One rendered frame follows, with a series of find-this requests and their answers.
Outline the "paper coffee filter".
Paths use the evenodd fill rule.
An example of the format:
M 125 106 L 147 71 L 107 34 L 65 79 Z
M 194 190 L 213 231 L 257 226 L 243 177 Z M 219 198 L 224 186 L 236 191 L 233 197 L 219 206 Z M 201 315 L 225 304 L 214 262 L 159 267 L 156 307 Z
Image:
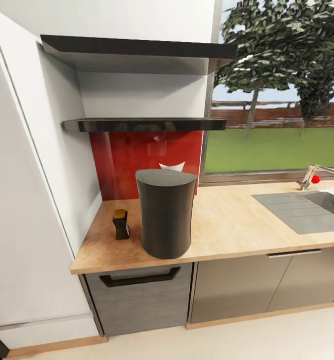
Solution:
M 166 165 L 163 165 L 161 164 L 161 168 L 162 169 L 166 169 L 166 170 L 174 170 L 174 171 L 178 171 L 178 172 L 181 172 L 183 170 L 183 167 L 184 167 L 184 163 L 182 164 L 179 164 L 179 165 L 174 165 L 174 166 L 166 166 Z

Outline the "bottle of coffee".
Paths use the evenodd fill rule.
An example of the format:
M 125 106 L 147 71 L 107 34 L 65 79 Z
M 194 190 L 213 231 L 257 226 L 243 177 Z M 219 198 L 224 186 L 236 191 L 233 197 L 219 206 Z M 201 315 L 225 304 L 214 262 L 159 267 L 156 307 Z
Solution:
M 112 222 L 116 228 L 116 240 L 129 239 L 130 229 L 127 224 L 127 214 L 128 211 L 125 211 L 125 209 L 117 209 L 114 211 Z

